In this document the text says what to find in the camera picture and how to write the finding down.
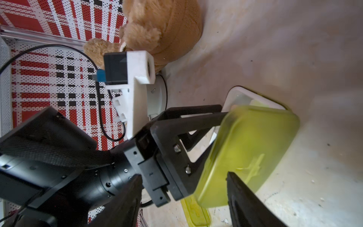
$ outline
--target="metal bolt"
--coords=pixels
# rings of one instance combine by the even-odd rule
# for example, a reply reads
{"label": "metal bolt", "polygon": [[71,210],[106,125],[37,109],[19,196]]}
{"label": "metal bolt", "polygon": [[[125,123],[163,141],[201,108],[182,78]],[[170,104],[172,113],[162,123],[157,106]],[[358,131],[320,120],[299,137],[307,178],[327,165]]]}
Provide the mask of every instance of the metal bolt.
{"label": "metal bolt", "polygon": [[175,151],[175,153],[179,153],[179,152],[181,152],[182,150],[180,149],[180,147],[179,147],[179,144],[175,144],[174,145],[174,151]]}
{"label": "metal bolt", "polygon": [[189,175],[192,173],[192,170],[190,169],[189,165],[185,168],[185,172]]}

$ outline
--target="perforated panel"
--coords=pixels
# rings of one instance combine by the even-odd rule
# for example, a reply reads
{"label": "perforated panel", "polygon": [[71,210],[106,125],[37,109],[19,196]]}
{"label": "perforated panel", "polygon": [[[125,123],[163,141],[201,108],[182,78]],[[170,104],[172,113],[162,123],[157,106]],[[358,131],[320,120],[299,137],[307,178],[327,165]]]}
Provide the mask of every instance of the perforated panel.
{"label": "perforated panel", "polygon": [[[10,58],[10,50],[4,40],[0,38],[0,64],[3,65]],[[12,129],[10,105],[10,69],[4,70],[0,77],[0,135],[3,136]]]}
{"label": "perforated panel", "polygon": [[6,211],[7,211],[6,216],[8,216],[8,215],[12,215],[12,214],[14,214],[17,210],[19,210],[19,209],[20,209],[20,206],[18,206],[18,205],[16,205],[16,204],[14,204],[14,203],[6,202],[5,204],[6,204]]}
{"label": "perforated panel", "polygon": [[[32,47],[7,41],[12,55]],[[99,150],[109,150],[118,142],[106,139],[98,118],[98,102],[92,64],[81,54],[67,49],[46,48],[25,54],[12,64],[13,126],[44,107],[52,106],[98,142]],[[118,138],[122,124],[101,83],[102,121],[109,136]]]}
{"label": "perforated panel", "polygon": [[88,212],[88,223],[90,223],[93,219],[96,218],[96,215],[101,213],[104,210],[104,206],[98,207],[90,212]]}
{"label": "perforated panel", "polygon": [[122,0],[6,0],[0,1],[0,23],[74,39],[119,42],[118,28],[126,18]]}
{"label": "perforated panel", "polygon": [[137,215],[137,222],[136,222],[136,226],[137,227],[141,227],[141,213],[139,212]]}

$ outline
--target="yellow container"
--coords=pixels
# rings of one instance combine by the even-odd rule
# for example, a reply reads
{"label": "yellow container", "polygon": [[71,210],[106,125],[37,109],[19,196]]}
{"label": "yellow container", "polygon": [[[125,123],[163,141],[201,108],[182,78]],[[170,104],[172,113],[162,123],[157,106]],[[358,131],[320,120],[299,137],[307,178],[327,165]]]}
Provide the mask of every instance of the yellow container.
{"label": "yellow container", "polygon": [[203,208],[225,206],[227,172],[256,192],[275,169],[299,129],[288,110],[239,106],[224,119],[194,196]]}
{"label": "yellow container", "polygon": [[193,195],[180,200],[189,227],[208,227],[211,224],[208,210],[201,208]]}

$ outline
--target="red and white pegboard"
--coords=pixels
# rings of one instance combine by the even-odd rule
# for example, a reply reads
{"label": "red and white pegboard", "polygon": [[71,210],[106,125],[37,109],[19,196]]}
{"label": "red and white pegboard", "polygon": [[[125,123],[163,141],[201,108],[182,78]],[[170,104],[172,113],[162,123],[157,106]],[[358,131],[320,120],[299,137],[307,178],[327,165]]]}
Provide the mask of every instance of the red and white pegboard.
{"label": "red and white pegboard", "polygon": [[122,0],[1,0],[0,24],[57,36],[119,42]]}
{"label": "red and white pegboard", "polygon": [[[21,41],[7,41],[14,56],[33,47]],[[109,150],[118,142],[103,135],[98,118],[98,101],[93,65],[81,54],[68,49],[45,48],[25,54],[11,66],[13,126],[24,122],[47,106],[57,109],[98,142],[99,150]],[[109,136],[118,138],[122,124],[115,122],[116,110],[101,87],[102,121]]]}

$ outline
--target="teddy bear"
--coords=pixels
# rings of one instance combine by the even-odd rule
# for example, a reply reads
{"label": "teddy bear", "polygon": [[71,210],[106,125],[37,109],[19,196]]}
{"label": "teddy bear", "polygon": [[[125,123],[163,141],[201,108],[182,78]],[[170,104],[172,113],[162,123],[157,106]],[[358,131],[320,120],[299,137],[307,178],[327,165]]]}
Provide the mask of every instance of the teddy bear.
{"label": "teddy bear", "polygon": [[188,53],[202,35],[197,0],[123,0],[122,9],[128,23],[119,29],[120,43],[93,38],[84,45],[101,69],[105,53],[146,50],[158,72]]}

